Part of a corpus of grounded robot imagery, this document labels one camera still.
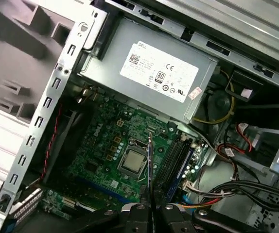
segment yellow wire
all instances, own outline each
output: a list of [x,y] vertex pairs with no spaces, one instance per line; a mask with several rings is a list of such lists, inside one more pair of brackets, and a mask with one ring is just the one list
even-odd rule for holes
[[[227,78],[230,80],[229,75],[228,75],[225,71],[220,70],[220,72],[222,72],[223,74],[225,74],[225,75],[227,76]],[[230,90],[231,90],[232,92],[234,91],[234,88],[233,88],[233,84],[232,84],[232,83],[230,83]],[[213,125],[213,124],[219,124],[219,123],[221,123],[221,122],[227,120],[227,119],[231,116],[234,107],[235,107],[235,98],[234,98],[234,97],[231,97],[231,106],[230,106],[230,109],[229,109],[228,113],[227,113],[223,118],[218,119],[218,120],[215,120],[215,121],[205,121],[205,120],[201,120],[201,119],[198,119],[198,118],[195,118],[195,117],[193,117],[192,119],[193,119],[194,121],[197,121],[197,122],[200,122],[200,123],[205,123],[205,124],[212,124],[212,125]]]

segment screw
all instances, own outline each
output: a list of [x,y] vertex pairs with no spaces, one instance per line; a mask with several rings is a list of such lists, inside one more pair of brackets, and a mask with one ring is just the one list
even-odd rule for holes
[[171,209],[173,209],[173,206],[172,206],[172,205],[166,205],[165,208],[166,208],[167,210],[171,210]]
[[145,209],[145,206],[144,205],[139,205],[138,207],[136,207],[138,210],[143,210]]
[[107,210],[106,212],[105,212],[105,215],[112,215],[114,212],[112,211],[112,210]]
[[199,215],[205,216],[208,213],[205,210],[199,210]]

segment cable bundle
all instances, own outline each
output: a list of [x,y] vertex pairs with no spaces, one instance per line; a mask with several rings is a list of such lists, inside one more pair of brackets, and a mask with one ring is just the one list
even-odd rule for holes
[[279,204],[269,202],[257,196],[258,191],[270,193],[279,196],[279,189],[270,187],[265,184],[256,183],[252,181],[230,181],[223,183],[213,188],[208,193],[201,192],[199,190],[192,190],[192,192],[198,193],[199,195],[205,195],[202,202],[206,203],[208,198],[224,198],[233,195],[245,195],[254,201],[260,207],[268,210],[279,212]]

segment barcode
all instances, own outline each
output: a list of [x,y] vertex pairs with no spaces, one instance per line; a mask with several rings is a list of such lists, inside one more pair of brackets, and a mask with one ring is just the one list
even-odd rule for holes
[[137,65],[139,61],[140,61],[140,56],[137,56],[136,54],[132,53],[132,55],[129,58],[129,62]]

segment sticker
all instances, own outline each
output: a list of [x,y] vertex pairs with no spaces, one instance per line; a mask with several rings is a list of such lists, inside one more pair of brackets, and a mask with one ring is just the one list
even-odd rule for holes
[[241,96],[248,99],[248,98],[250,98],[252,92],[253,92],[253,90],[244,88],[243,91],[241,92]]
[[199,87],[196,87],[189,95],[188,97],[191,100],[194,100],[200,93],[202,92],[202,90]]
[[240,132],[241,132],[241,133],[244,133],[245,129],[248,127],[248,124],[246,124],[246,123],[240,123],[240,124],[238,125],[238,127],[239,127]]
[[231,148],[225,148],[225,153],[228,157],[235,157],[235,154],[233,153]]
[[139,41],[133,44],[120,74],[183,103],[198,70],[187,62]]
[[117,188],[117,187],[118,187],[118,184],[119,184],[118,181],[113,180],[112,183],[111,183],[111,185],[110,185],[110,187]]

